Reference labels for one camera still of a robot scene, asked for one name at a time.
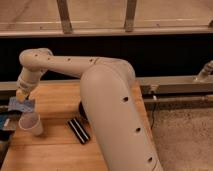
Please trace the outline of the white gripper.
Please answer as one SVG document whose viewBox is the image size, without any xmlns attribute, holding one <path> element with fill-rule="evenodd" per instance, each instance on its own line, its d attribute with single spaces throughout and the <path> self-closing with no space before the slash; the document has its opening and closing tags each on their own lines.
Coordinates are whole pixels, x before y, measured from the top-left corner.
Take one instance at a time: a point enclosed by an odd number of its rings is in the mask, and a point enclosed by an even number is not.
<svg viewBox="0 0 213 171">
<path fill-rule="evenodd" d="M 16 99 L 19 102 L 23 102 L 26 99 L 26 94 L 30 94 L 37 87 L 40 78 L 40 71 L 30 71 L 27 68 L 23 68 L 17 80 L 17 85 L 20 89 L 16 91 Z M 28 100 L 34 100 L 32 93 L 28 96 Z"/>
</svg>

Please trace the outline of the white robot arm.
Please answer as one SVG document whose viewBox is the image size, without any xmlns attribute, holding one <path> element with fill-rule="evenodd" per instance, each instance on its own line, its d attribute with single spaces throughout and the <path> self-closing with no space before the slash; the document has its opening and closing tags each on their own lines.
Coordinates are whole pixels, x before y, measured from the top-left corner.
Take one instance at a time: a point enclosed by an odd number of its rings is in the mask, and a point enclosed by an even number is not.
<svg viewBox="0 0 213 171">
<path fill-rule="evenodd" d="M 123 59 L 55 56 L 47 48 L 19 55 L 17 84 L 26 98 L 46 71 L 80 79 L 81 102 L 108 171 L 163 171 L 131 92 L 132 65 Z"/>
</svg>

